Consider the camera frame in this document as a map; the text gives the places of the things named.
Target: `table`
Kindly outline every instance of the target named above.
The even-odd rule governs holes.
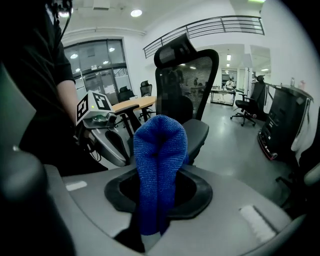
[[[132,105],[135,105],[135,104],[138,104],[139,107],[135,108],[134,111],[136,110],[142,110],[142,114],[143,114],[143,119],[144,121],[146,122],[148,120],[148,116],[147,116],[147,108],[152,106],[155,102],[156,102],[156,97],[155,96],[145,96],[145,97],[140,97],[140,98],[133,98],[133,99],[130,99],[130,100],[126,100],[126,101],[123,101],[123,102],[120,102],[118,104],[115,104],[112,106],[112,109],[114,112],[117,113],[117,111],[119,110],[122,110],[126,107],[130,107]],[[132,131],[129,127],[129,124],[128,124],[128,120],[126,118],[126,115],[123,114],[121,115],[122,117],[122,120],[125,124],[125,127],[130,135],[130,137],[133,137],[133,134],[132,134]]]
[[[225,95],[225,94],[233,95],[232,103],[226,103],[225,101],[217,101],[217,100],[214,101],[214,93],[221,94],[221,95]],[[227,105],[227,106],[233,106],[234,102],[235,102],[235,97],[236,97],[235,90],[211,89],[211,101],[210,102],[216,103],[216,104]]]

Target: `blue towel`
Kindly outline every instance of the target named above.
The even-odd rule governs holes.
[[[135,132],[133,148],[140,178],[140,233],[163,234],[167,211],[175,204],[177,170],[188,163],[186,131],[176,120],[156,115]]]

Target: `wooden desk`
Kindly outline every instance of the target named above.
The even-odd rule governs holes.
[[[137,107],[134,110],[142,110],[143,119],[146,122],[148,120],[146,108],[152,106],[156,102],[156,99],[157,98],[155,96],[134,98],[134,99],[126,100],[126,101],[120,102],[118,104],[115,104],[112,106],[112,109],[114,112],[117,112],[123,108],[138,104],[139,107]]]

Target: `ceiling light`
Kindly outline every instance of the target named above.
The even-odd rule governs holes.
[[[59,12],[59,17],[61,17],[61,18],[68,18],[68,17],[69,17],[69,12],[67,12],[67,11],[60,11],[60,12]]]
[[[142,10],[136,9],[131,12],[132,17],[139,17],[142,14]]]
[[[266,0],[248,0],[249,2],[264,3]]]

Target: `glass railing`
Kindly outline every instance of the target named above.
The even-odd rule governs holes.
[[[233,15],[206,18],[178,27],[164,34],[143,48],[144,55],[145,58],[154,55],[161,46],[184,33],[187,33],[189,38],[192,39],[211,34],[230,32],[265,34],[260,17]]]

